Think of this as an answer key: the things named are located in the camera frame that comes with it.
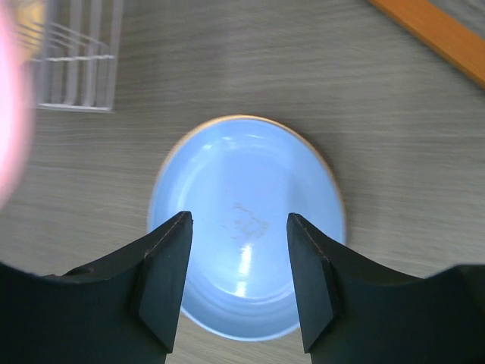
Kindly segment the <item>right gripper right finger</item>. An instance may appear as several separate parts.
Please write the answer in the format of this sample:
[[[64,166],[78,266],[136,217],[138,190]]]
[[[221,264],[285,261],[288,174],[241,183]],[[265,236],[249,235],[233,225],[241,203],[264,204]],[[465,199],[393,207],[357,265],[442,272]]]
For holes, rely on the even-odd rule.
[[[418,278],[337,243],[299,214],[287,241],[313,363],[482,363],[484,267]]]

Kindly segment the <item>blue plate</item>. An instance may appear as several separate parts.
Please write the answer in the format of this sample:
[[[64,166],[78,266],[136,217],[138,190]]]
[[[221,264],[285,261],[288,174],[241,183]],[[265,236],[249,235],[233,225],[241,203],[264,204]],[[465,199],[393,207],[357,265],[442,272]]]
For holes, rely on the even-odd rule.
[[[290,213],[346,241],[343,198],[321,154],[294,130],[251,115],[205,122],[169,152],[148,230],[181,211],[193,219],[182,313],[231,340],[274,340],[299,326]]]

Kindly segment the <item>yellow bear plate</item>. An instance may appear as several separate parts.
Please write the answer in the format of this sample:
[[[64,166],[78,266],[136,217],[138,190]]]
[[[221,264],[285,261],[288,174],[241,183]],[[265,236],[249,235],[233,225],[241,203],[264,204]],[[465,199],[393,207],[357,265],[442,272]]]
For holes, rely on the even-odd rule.
[[[220,221],[229,230],[220,239],[277,241],[288,214],[298,213],[346,242],[343,198],[323,156],[293,129],[251,115],[206,121],[168,153],[147,230],[180,211]]]

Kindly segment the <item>pink plate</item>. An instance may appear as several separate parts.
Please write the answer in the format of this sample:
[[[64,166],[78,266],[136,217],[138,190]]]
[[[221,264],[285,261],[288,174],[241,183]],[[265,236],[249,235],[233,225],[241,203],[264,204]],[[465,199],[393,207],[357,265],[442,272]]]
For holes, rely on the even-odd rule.
[[[23,62],[14,11],[1,2],[1,205],[20,182],[33,141],[30,75]]]

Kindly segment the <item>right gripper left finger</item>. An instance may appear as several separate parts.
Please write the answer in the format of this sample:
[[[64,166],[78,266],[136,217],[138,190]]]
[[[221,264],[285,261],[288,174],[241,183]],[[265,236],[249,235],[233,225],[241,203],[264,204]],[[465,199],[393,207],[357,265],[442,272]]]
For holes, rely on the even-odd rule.
[[[3,363],[163,363],[174,349],[192,243],[179,212],[64,275],[1,266]]]

